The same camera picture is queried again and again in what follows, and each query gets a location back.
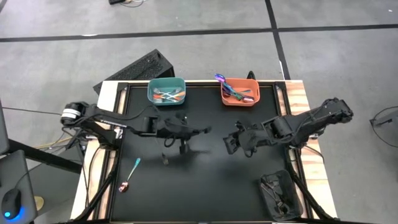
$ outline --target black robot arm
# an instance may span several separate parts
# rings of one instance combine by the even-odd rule
[[[138,118],[144,110],[150,107],[155,110],[157,115],[145,116],[140,129],[129,125],[130,120]],[[102,146],[114,147],[113,141],[116,139],[116,133],[113,130],[102,128],[96,122],[125,128],[141,137],[173,139],[173,143],[176,139],[188,141],[192,136],[208,133],[211,130],[211,127],[197,129],[188,126],[183,111],[177,112],[175,116],[163,117],[153,105],[144,108],[133,117],[128,117],[124,114],[102,110],[96,105],[89,105],[85,102],[73,102],[66,105],[61,117],[61,123],[65,128],[80,128],[86,134],[97,137]]]
[[[327,125],[347,123],[352,117],[353,112],[344,100],[334,98],[326,100],[318,108],[298,115],[280,116],[255,124],[238,121],[238,131],[229,134],[224,142],[229,154],[235,153],[240,147],[251,153],[257,147],[276,144],[302,147],[310,135],[321,135]]]

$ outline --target cable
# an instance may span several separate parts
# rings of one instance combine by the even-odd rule
[[[164,120],[164,123],[172,124],[172,125],[176,125],[176,126],[180,126],[180,127],[184,127],[184,128],[189,128],[189,129],[192,129],[192,130],[194,130],[194,131],[205,131],[206,129],[209,129],[209,128],[210,128],[210,127],[202,128],[202,129],[200,129],[200,128],[194,128],[194,127],[188,126],[188,125],[186,125],[186,124],[176,124],[176,123],[173,123],[173,122],[171,122],[171,121],[169,121],[169,120],[167,120],[167,119]]]
[[[170,144],[167,144],[167,140],[169,140],[169,139],[172,139],[172,142],[170,142]],[[174,143],[175,143],[175,135],[172,135],[172,136],[164,139],[163,145],[164,145],[164,147],[172,147],[174,145]]]
[[[386,110],[393,109],[393,108],[398,108],[398,106],[390,106],[390,107],[388,107],[388,108],[384,108],[383,110],[381,110],[380,112],[378,112],[376,115],[374,115],[374,117],[373,117],[373,119],[372,119],[371,121],[376,120],[376,118],[377,118],[377,116],[379,116],[379,114],[385,112]],[[377,136],[380,140],[382,140],[384,143],[386,143],[387,145],[389,145],[389,146],[391,146],[391,147],[398,147],[398,146],[396,146],[396,145],[393,145],[393,144],[391,144],[391,143],[388,143],[386,140],[384,140],[382,137],[380,137],[380,135],[379,135],[379,134],[376,132],[376,130],[374,129],[373,124],[372,124],[372,130],[373,130],[373,132],[376,134],[376,136]]]
[[[65,142],[65,141],[67,141],[67,140],[71,140],[71,138],[65,138],[65,139],[59,140],[59,141],[57,141],[57,142],[51,142],[51,143],[43,144],[43,145],[41,145],[41,146],[35,146],[34,148],[36,148],[36,149],[44,149],[44,148],[50,147],[50,146],[53,145],[53,144]]]
[[[312,148],[312,147],[310,147],[310,146],[308,146],[308,145],[305,145],[304,147],[306,147],[307,149],[311,150],[311,151],[314,152],[316,155],[322,157],[322,161],[323,161],[323,163],[325,163],[325,158],[323,157],[322,153],[318,152],[316,149],[314,149],[314,148]]]
[[[22,175],[22,177],[20,177],[20,179],[19,179],[19,180],[17,181],[17,183],[15,184],[14,189],[16,189],[16,188],[18,187],[19,182],[20,182],[26,175],[28,175],[29,172],[30,172],[31,170],[28,170],[24,175]]]
[[[82,167],[82,170],[83,170],[83,176],[85,178],[86,195],[88,195],[88,184],[87,184],[87,178],[86,178],[86,169],[85,169],[84,165],[85,165],[85,162],[83,160],[83,161],[81,161],[81,167]],[[87,207],[87,206],[88,206],[88,197],[86,196],[86,205],[85,205],[85,207]]]
[[[36,111],[36,110],[26,110],[26,109],[19,109],[19,108],[9,108],[9,107],[2,107],[3,109],[7,110],[17,110],[17,111],[25,111],[25,112],[33,112],[33,113],[43,113],[43,114],[53,114],[53,115],[59,115],[61,116],[62,114],[60,113],[53,113],[53,112],[46,112],[46,111]]]
[[[60,136],[53,144],[50,145],[50,147],[53,147],[56,143],[58,143],[59,141],[61,141],[61,138],[63,137],[64,134],[65,134],[65,133],[63,132],[63,133],[61,134],[61,136]]]
[[[129,1],[128,3],[119,3],[121,6],[124,6],[124,7],[140,7],[143,3],[144,3],[144,1],[139,1],[140,2],[140,4],[139,5],[136,5],[136,6],[128,6],[128,4],[130,4],[130,3],[132,3],[132,2],[137,2],[137,1]]]
[[[90,178],[91,178],[91,166],[93,165],[93,160],[95,158],[95,155],[99,151],[100,146],[95,150],[93,157],[91,158],[90,165],[88,166],[88,183],[87,183],[87,194],[86,194],[86,200],[89,201],[89,196],[88,196],[88,190],[90,189]]]
[[[66,144],[66,145],[61,145],[61,146],[43,147],[43,148],[38,148],[38,150],[42,150],[43,149],[44,152],[47,152],[48,150],[55,149],[55,148],[58,148],[58,147],[65,147],[65,146],[68,146],[68,145]]]
[[[142,109],[140,112],[138,112],[138,114],[136,114],[136,115],[134,115],[134,116],[132,116],[132,117],[130,117],[130,118],[115,118],[114,116],[105,115],[105,114],[104,114],[103,116],[109,117],[109,118],[113,118],[113,119],[119,119],[119,120],[121,120],[121,121],[129,121],[129,120],[138,118],[146,109],[148,109],[148,108],[150,108],[150,107],[152,107],[153,109],[155,109],[155,111],[156,111],[157,113],[160,113],[159,109],[157,109],[155,105],[149,105],[149,106],[146,106],[144,109]]]
[[[92,211],[95,209],[96,205],[101,200],[102,195],[105,193],[106,189],[108,188],[108,185],[115,178],[117,164],[119,164],[119,155],[117,152],[116,152],[114,159],[115,159],[115,161],[112,165],[111,171],[108,174],[108,177],[105,179],[105,181],[102,183],[102,185],[100,185],[98,187],[98,191],[97,191],[97,193],[95,193],[93,199],[89,202],[88,207],[85,208],[84,211],[73,220],[74,222],[83,221],[82,223],[86,223],[84,221],[87,220],[88,217],[91,215]]]

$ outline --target black stand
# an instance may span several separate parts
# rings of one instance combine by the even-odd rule
[[[77,164],[76,162],[69,161],[68,159],[40,151],[11,139],[9,139],[9,146],[10,147],[7,153],[13,153],[15,151],[22,150],[25,152],[26,158],[32,159],[33,161],[43,162],[49,166],[74,172],[76,174],[80,174],[81,172],[81,165]]]
[[[390,123],[393,122],[395,119],[398,119],[398,110],[397,111],[393,111],[381,118],[378,119],[372,119],[370,120],[371,124],[373,127],[380,127],[385,123]]]

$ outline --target spoon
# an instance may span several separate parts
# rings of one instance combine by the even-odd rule
[[[169,93],[164,93],[164,92],[162,92],[160,89],[154,88],[154,93],[172,96],[172,94],[179,93],[181,90],[182,90],[182,88],[181,88],[181,87],[178,87],[178,88],[174,89],[173,91],[171,91],[171,92],[169,92]]]
[[[233,91],[234,91],[234,89],[233,89],[230,85],[227,84],[226,79],[225,79],[225,77],[224,77],[222,74],[216,73],[216,74],[214,75],[214,77],[216,78],[217,81],[219,81],[220,83],[222,83],[223,86],[224,86],[228,91],[230,91],[230,92],[233,92]]]
[[[121,193],[125,192],[128,188],[129,188],[129,180],[131,178],[132,173],[135,171],[135,169],[137,168],[138,164],[140,163],[141,159],[138,158],[136,160],[136,164],[134,165],[134,167],[132,168],[129,177],[127,178],[127,181],[123,182],[120,187],[119,187],[119,191]]]

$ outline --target black tabletop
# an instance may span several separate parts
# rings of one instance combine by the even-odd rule
[[[131,87],[127,114],[140,112],[151,102],[146,88]],[[262,147],[252,158],[242,150],[229,155],[223,137],[236,130],[235,122],[245,117],[260,122],[278,116],[278,105],[271,86],[261,88],[261,99],[250,108],[225,106],[220,89],[187,87],[181,106],[161,108],[174,114],[185,110],[188,123],[211,133],[191,138],[193,153],[180,156],[179,142],[163,147],[163,139],[140,138],[126,132],[123,139],[117,186],[127,179],[138,157],[141,163],[123,194],[115,188],[112,222],[200,222],[200,221],[269,221],[260,197],[258,180],[263,174],[285,169],[284,150]],[[141,126],[142,117],[131,121]],[[162,163],[161,152],[169,158]]]

